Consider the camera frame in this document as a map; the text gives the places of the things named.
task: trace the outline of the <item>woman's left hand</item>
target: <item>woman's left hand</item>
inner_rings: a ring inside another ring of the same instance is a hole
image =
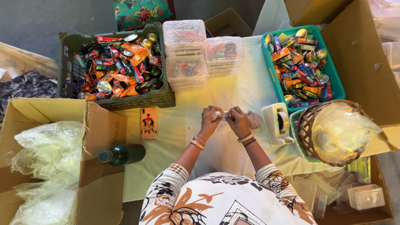
[[[222,120],[221,116],[217,117],[215,120],[212,119],[212,116],[216,111],[224,113],[221,108],[209,105],[208,108],[205,108],[201,114],[201,130],[197,136],[203,139],[203,141],[207,141],[210,138],[217,128],[218,123]]]

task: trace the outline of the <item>orange phone case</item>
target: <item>orange phone case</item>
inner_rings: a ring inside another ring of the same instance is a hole
[[[140,137],[142,139],[157,137],[157,108],[140,109]]]

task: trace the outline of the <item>cushion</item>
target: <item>cushion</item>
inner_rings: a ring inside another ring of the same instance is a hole
[[[172,17],[173,0],[114,0],[118,31],[134,30],[149,23]]]

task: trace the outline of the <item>tape roll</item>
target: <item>tape roll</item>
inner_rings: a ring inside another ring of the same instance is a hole
[[[289,116],[285,112],[278,112],[278,118],[282,119],[282,126],[279,125],[280,131],[288,131],[290,128]]]

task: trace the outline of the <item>bracelet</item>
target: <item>bracelet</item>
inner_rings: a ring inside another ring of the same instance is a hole
[[[194,136],[193,139],[196,139],[196,140],[200,141],[203,146],[206,145],[206,143],[203,141],[203,139],[199,138],[198,136]]]
[[[190,140],[190,143],[192,143],[192,144],[194,144],[194,145],[196,145],[197,147],[199,147],[201,150],[205,150],[205,148],[203,147],[203,146],[201,146],[201,144],[199,144],[199,143],[197,143],[196,141],[194,141],[194,140]]]
[[[252,138],[252,137],[254,137],[254,134],[253,134],[253,133],[251,133],[249,136],[247,136],[247,137],[245,137],[245,138],[243,138],[243,139],[238,139],[238,142],[239,142],[239,143],[242,143],[242,142],[247,141],[248,139],[250,139],[250,138]]]
[[[247,143],[247,144],[243,145],[243,147],[246,147],[246,146],[248,146],[249,144],[253,143],[254,141],[256,141],[256,139],[254,139],[254,140],[250,141],[249,143]]]

